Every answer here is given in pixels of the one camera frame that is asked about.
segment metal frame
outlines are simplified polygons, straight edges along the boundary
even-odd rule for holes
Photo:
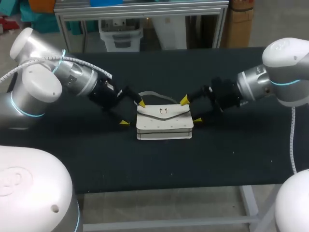
[[[85,29],[85,21],[116,18],[147,18],[173,15],[218,15],[218,20],[213,38],[213,48],[220,46],[227,11],[227,0],[188,0],[168,2],[144,2],[136,3],[133,0],[124,0],[123,4],[105,7],[90,7],[87,0],[57,0],[55,15],[60,32],[71,51],[66,21],[81,21],[82,30]],[[83,44],[86,44],[87,34],[84,34]]]
[[[259,212],[252,186],[240,186],[241,196],[247,212],[246,216],[85,224],[84,232],[242,223],[249,223],[250,232],[263,232],[274,218],[275,200],[280,187],[280,185],[274,187]]]

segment gray floor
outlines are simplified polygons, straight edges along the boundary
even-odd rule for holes
[[[266,46],[282,37],[309,40],[309,2],[306,0],[256,0],[250,46]],[[7,73],[16,63],[9,57],[11,45],[19,31],[0,36],[0,75]],[[58,33],[44,35],[52,43],[63,47]],[[74,51],[79,52],[82,37],[71,39]],[[97,34],[90,35],[89,44],[100,43]],[[104,44],[88,48],[89,52],[104,50]],[[9,82],[0,86],[6,91]],[[253,190],[261,206],[273,186],[254,186]],[[120,222],[153,219],[201,218],[243,215],[243,204],[237,187],[185,188],[86,194],[84,199],[84,223]],[[247,232],[246,225],[219,227],[191,227],[174,229],[139,230],[149,232]],[[268,232],[274,232],[274,223]]]

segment white bin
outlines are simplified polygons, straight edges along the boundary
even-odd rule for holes
[[[139,28],[136,30],[104,31],[104,28],[102,28],[102,20],[99,20],[98,29],[108,52],[140,51],[140,39],[143,37],[141,23],[139,23]]]
[[[161,16],[151,20],[162,50],[187,49],[185,16]]]

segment white bag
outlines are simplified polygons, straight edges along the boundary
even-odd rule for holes
[[[193,120],[189,105],[146,105],[137,107],[137,139],[192,138]]]

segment black tablecloth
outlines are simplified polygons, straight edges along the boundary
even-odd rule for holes
[[[247,48],[77,57],[112,73],[120,86],[129,84],[137,92],[153,90],[180,101],[215,76],[236,79],[240,71],[261,63],[262,52]],[[191,110],[209,110],[208,100],[194,102]],[[114,111],[133,120],[136,106],[126,100]],[[297,108],[298,170],[309,168],[308,117],[307,106]],[[133,127],[121,128],[87,98],[63,93],[33,128],[1,130],[0,144],[55,155],[78,193],[276,184],[292,175],[290,124],[291,109],[269,97],[226,110],[219,123],[195,128],[192,139],[138,141]]]

